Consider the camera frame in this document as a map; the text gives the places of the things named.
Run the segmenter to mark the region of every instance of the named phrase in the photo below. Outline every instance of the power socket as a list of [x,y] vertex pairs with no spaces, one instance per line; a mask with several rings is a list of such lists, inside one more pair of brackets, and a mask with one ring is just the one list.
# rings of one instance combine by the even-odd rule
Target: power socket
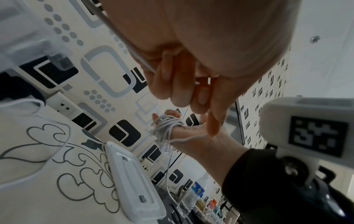
[[140,163],[143,166],[143,169],[146,170],[146,171],[150,170],[155,165],[148,158],[145,158],[145,159],[141,160]]
[[60,92],[57,92],[48,98],[46,102],[48,106],[69,118],[70,120],[83,113],[81,108],[79,108],[76,104],[74,104],[74,102],[69,100]]

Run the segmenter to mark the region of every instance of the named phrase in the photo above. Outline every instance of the black sleeve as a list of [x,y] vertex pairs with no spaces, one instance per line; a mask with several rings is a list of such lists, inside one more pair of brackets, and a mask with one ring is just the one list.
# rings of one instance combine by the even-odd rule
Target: black sleeve
[[309,194],[309,189],[289,180],[275,153],[274,149],[248,150],[224,180],[222,193],[246,224],[353,223],[354,207],[349,199],[337,191],[332,195],[346,213],[338,217],[327,204],[321,204],[316,193]]

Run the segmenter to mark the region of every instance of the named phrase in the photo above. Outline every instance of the gray dot pattern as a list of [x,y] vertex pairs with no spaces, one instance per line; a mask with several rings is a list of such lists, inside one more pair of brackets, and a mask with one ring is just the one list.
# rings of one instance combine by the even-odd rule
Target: gray dot pattern
[[51,5],[48,5],[48,4],[44,5],[44,9],[47,10],[48,12],[52,12],[53,11],[53,7]]
[[62,33],[62,30],[59,29],[58,27],[54,27],[54,32],[56,32],[57,34],[61,34]]
[[70,41],[69,37],[67,37],[67,36],[62,36],[62,40],[64,42],[69,42]]
[[74,38],[74,39],[76,39],[76,38],[77,38],[77,34],[76,34],[76,33],[74,33],[74,32],[70,32],[70,36],[71,36],[72,38]]
[[44,21],[48,24],[48,25],[53,25],[53,20],[49,19],[49,18],[44,18]]
[[59,16],[58,14],[54,14],[54,15],[53,15],[53,18],[54,18],[56,21],[58,21],[58,22],[62,21],[61,16]]
[[82,41],[82,40],[77,40],[77,42],[76,42],[79,46],[82,46],[82,45],[84,45],[84,42]]
[[62,24],[62,28],[65,29],[65,30],[70,30],[70,26],[67,25],[66,23]]

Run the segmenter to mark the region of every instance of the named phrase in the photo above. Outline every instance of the cord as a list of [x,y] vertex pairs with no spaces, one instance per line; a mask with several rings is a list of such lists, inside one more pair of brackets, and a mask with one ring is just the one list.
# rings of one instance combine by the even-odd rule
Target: cord
[[173,156],[173,151],[176,150],[176,149],[171,148],[171,143],[173,143],[173,142],[186,142],[186,141],[190,141],[190,140],[197,139],[197,138],[204,138],[207,136],[207,134],[195,135],[195,136],[191,136],[188,138],[183,138],[183,139],[177,138],[177,139],[171,140],[172,129],[174,127],[178,127],[178,126],[185,126],[185,124],[181,119],[174,117],[172,115],[166,115],[166,114],[159,116],[158,119],[154,120],[152,125],[155,125],[155,128],[150,131],[150,134],[156,136],[157,140],[155,142],[157,143],[157,145],[159,145],[160,150],[163,153],[170,154],[170,160],[169,160],[169,164],[168,164],[167,171],[166,171],[166,189],[167,189],[167,192],[170,195],[171,199],[173,200],[173,202],[176,203],[176,205],[178,205],[178,203],[172,197],[172,195],[169,191],[168,185],[167,185],[167,177],[169,176],[169,169],[170,169],[170,164],[171,164],[171,160],[172,160],[172,156]]
[[47,117],[44,117],[40,114],[38,114],[39,110],[41,108],[43,108],[45,105],[44,105],[44,102],[41,101],[41,100],[37,100],[37,99],[31,99],[31,98],[24,98],[24,99],[19,99],[19,100],[13,100],[13,101],[10,101],[10,102],[6,102],[6,103],[1,103],[0,104],[0,108],[5,108],[5,107],[11,107],[11,106],[14,106],[14,105],[17,105],[17,104],[20,104],[20,103],[25,103],[25,102],[33,102],[33,103],[39,103],[39,108],[33,112],[32,114],[27,114],[27,115],[35,115],[35,116],[38,116],[38,117],[41,117],[47,121],[51,121],[51,122],[54,122],[54,123],[57,123],[57,124],[61,124],[63,126],[66,126],[68,127],[69,129],[69,137],[67,138],[67,140],[64,142],[64,144],[44,163],[44,165],[42,166],[42,168],[40,170],[38,170],[37,172],[29,175],[29,176],[26,176],[26,177],[23,177],[23,178],[20,178],[20,179],[17,179],[17,180],[14,180],[14,181],[10,181],[10,182],[7,182],[7,183],[3,183],[3,184],[0,184],[0,190],[5,190],[6,188],[8,187],[12,187],[14,185],[17,185],[17,184],[20,184],[22,182],[25,182],[25,181],[28,181],[32,178],[34,178],[35,176],[37,176],[38,174],[42,173],[44,171],[44,167],[48,164],[48,162],[50,160],[52,160],[52,158],[62,149],[66,146],[66,144],[69,142],[70,140],[70,137],[71,137],[71,128],[69,125],[67,124],[64,124],[64,123],[61,123],[61,122],[58,122],[58,121],[55,121],[53,119],[50,119],[50,118],[47,118]]

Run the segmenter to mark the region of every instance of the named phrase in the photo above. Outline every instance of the white device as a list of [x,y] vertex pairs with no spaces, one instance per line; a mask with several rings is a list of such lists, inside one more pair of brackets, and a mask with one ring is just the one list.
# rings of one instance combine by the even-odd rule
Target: white device
[[165,206],[139,160],[113,142],[107,142],[105,148],[125,215],[134,223],[164,218]]
[[309,169],[319,160],[354,168],[354,99],[283,97],[263,106],[260,134],[278,146],[277,157],[291,156]]

